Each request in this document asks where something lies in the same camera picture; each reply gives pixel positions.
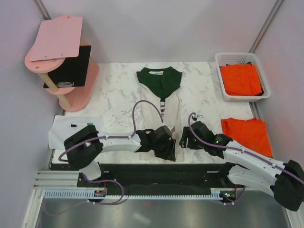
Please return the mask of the cream and green t-shirt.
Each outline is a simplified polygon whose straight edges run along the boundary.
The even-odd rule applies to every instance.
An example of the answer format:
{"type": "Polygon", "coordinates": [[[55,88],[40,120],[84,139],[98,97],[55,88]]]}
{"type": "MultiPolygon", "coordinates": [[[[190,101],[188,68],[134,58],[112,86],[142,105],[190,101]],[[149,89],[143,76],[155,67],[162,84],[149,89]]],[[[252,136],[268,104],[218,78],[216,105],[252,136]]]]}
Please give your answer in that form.
{"type": "Polygon", "coordinates": [[[179,116],[179,89],[182,72],[172,67],[163,69],[143,68],[136,72],[140,85],[141,110],[145,129],[157,129],[162,125],[175,126],[172,137],[181,139],[182,127],[179,116]]]}

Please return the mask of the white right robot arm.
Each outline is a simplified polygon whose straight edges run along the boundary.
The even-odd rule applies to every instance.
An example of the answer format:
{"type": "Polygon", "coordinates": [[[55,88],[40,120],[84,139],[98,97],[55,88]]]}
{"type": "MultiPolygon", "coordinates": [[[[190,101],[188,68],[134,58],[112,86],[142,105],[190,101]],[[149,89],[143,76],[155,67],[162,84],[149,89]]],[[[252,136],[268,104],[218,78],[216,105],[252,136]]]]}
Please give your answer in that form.
{"type": "Polygon", "coordinates": [[[298,211],[304,201],[304,170],[293,160],[278,161],[239,144],[224,134],[214,134],[201,121],[182,130],[182,148],[203,149],[226,163],[218,174],[218,183],[254,188],[272,196],[284,208],[298,211]]]}

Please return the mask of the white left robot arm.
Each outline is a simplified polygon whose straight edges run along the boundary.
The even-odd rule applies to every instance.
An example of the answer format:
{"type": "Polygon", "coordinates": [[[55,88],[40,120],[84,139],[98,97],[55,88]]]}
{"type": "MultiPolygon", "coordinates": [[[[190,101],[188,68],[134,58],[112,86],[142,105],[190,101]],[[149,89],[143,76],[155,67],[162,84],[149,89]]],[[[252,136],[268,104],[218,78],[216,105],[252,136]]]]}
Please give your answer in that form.
{"type": "Polygon", "coordinates": [[[169,161],[176,161],[176,140],[172,134],[174,126],[161,126],[156,130],[137,130],[132,134],[99,136],[94,125],[89,125],[76,132],[64,141],[65,152],[69,167],[79,171],[94,187],[104,182],[101,167],[95,158],[103,152],[149,152],[154,156],[169,161]]]}

